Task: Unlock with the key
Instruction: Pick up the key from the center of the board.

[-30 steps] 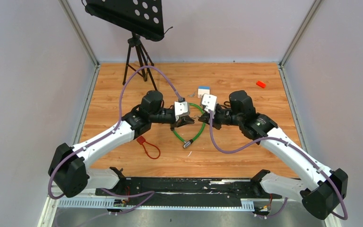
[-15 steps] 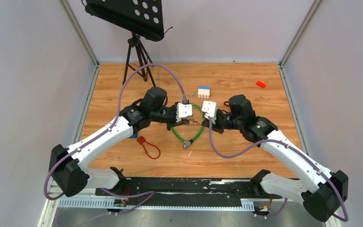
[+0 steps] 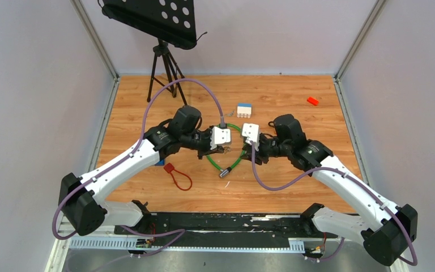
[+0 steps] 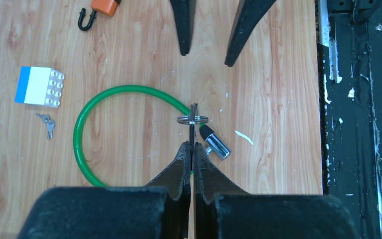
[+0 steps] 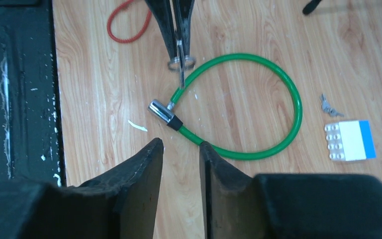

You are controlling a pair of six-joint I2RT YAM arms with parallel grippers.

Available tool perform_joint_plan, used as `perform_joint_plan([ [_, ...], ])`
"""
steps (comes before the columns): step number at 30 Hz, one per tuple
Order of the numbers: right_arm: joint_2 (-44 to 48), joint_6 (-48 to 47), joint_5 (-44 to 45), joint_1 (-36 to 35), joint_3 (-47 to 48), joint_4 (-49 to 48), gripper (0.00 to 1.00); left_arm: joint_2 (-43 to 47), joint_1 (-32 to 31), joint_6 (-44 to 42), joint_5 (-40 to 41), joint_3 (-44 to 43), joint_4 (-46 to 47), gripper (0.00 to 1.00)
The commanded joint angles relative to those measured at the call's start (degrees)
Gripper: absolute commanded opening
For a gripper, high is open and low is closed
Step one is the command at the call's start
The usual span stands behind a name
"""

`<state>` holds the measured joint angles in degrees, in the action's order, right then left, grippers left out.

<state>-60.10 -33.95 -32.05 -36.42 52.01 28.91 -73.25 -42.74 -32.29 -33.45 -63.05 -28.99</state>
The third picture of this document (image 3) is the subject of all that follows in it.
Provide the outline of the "green cable lock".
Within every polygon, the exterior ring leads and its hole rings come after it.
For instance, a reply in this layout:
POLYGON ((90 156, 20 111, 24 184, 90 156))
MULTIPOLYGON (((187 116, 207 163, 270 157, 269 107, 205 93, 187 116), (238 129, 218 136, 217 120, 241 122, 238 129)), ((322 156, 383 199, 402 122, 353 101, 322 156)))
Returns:
MULTIPOLYGON (((241 128, 239 128, 237 125, 234 124, 230 124, 227 123, 227 126, 233 130, 238 131, 239 133, 241 133, 241 128)), ((229 167, 226 168, 222 168, 221 166, 219 166, 209 155, 206 156, 207 160, 211 163, 211 165, 216 168, 217 170, 220 171, 219 173, 219 177, 221 179, 223 179, 225 176, 227 176, 228 174, 230 174, 232 172, 232 170, 241 162, 241 155, 238 156, 238 158, 236 159, 236 161, 229 167)))

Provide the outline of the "small silver keys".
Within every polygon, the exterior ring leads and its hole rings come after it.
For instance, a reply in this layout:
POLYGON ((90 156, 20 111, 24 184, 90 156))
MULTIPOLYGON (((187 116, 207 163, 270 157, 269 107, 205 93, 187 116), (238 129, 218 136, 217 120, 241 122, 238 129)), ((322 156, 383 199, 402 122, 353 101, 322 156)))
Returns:
POLYGON ((227 113, 227 114, 225 114, 224 116, 225 116, 225 117, 232 117, 232 116, 236 116, 236 111, 235 111, 235 110, 233 110, 233 111, 231 111, 230 113, 227 113))

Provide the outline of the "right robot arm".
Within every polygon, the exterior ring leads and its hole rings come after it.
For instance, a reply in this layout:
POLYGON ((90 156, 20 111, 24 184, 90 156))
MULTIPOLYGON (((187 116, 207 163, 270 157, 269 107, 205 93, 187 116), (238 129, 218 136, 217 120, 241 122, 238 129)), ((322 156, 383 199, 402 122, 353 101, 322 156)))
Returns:
POLYGON ((399 206, 377 193, 354 175, 322 142, 306 137, 299 121, 285 114, 271 121, 275 136, 262 133, 256 124, 244 124, 243 159, 251 161, 255 179, 269 191, 284 190, 305 176, 326 185, 345 200, 356 215, 334 211, 314 203, 302 213, 301 229, 307 236, 319 232, 335 234, 361 244, 368 255, 384 266, 396 260, 417 265, 412 245, 417 236, 417 211, 409 204, 399 206), (269 158, 287 158, 303 173, 280 187, 264 184, 257 174, 257 165, 269 158))

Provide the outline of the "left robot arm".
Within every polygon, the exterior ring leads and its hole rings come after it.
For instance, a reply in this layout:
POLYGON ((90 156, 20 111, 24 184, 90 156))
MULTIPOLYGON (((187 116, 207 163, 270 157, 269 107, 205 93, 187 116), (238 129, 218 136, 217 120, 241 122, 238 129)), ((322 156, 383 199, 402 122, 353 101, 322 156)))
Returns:
POLYGON ((199 129, 201 112, 185 105, 173 118, 149 128, 143 136, 123 153, 103 166, 76 176, 65 175, 61 180, 58 212, 74 227, 74 233, 89 235, 101 226, 127 226, 137 234, 146 233, 151 219, 144 215, 137 202, 106 201, 108 195, 142 170, 154 166, 181 148, 195 150, 199 159, 223 153, 231 143, 226 124, 199 129))

